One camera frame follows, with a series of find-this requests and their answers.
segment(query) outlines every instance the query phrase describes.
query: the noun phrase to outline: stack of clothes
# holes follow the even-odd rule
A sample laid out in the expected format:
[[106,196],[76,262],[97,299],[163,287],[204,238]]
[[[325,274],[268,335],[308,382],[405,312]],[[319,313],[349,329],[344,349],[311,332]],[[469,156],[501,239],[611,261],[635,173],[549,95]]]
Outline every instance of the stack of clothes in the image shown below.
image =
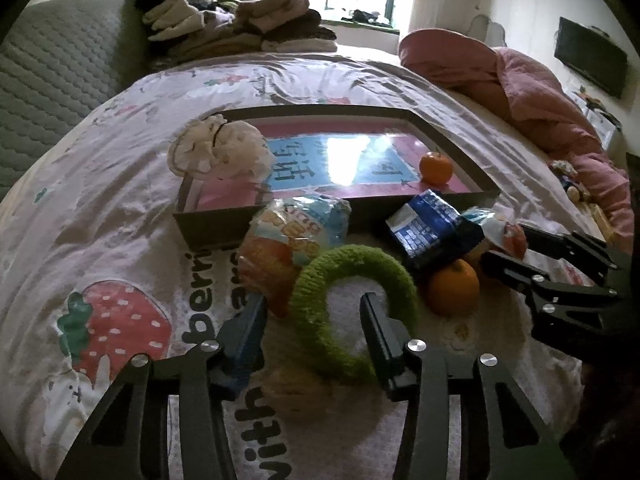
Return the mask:
[[136,0],[167,64],[246,52],[335,52],[309,0]]

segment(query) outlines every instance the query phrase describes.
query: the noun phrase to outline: pink fabric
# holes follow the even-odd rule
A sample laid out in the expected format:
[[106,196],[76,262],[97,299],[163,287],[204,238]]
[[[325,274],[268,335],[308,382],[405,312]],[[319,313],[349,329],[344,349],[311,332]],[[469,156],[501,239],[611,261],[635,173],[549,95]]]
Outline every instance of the pink fabric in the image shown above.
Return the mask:
[[580,180],[631,252],[629,180],[605,154],[593,127],[542,63],[510,48],[491,49],[462,34],[429,28],[399,46],[402,66],[454,89],[514,126],[551,158],[574,165]]

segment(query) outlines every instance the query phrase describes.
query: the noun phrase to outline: green plush ring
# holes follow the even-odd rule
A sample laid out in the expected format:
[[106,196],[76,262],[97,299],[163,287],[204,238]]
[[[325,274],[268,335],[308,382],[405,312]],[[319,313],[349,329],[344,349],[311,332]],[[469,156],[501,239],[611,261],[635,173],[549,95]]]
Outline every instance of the green plush ring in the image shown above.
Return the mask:
[[418,293],[411,276],[384,251],[361,245],[332,249],[308,264],[291,294],[289,315],[310,364],[318,372],[347,382],[370,381],[375,374],[369,355],[351,355],[334,341],[326,310],[326,294],[332,283],[349,276],[378,282],[386,292],[389,316],[402,321],[409,333],[414,332]]

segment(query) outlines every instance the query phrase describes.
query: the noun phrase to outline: windowsill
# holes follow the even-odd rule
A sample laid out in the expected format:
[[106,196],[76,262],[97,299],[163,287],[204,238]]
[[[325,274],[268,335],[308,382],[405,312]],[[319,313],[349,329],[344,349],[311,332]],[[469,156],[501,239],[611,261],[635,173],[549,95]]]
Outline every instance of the windowsill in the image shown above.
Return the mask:
[[379,32],[386,32],[387,34],[393,34],[400,36],[400,31],[396,28],[380,27],[378,25],[371,25],[369,23],[357,23],[357,22],[345,22],[343,20],[322,20],[323,25],[334,25],[350,28],[368,28],[369,30],[376,30]]

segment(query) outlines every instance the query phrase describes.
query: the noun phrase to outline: wall-mounted tv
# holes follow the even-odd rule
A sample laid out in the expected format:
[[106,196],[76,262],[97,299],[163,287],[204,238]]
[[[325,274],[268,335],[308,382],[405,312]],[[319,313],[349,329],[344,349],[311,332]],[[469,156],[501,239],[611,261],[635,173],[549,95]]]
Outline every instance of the wall-mounted tv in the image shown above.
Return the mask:
[[560,18],[555,56],[613,97],[622,97],[626,53],[596,30]]

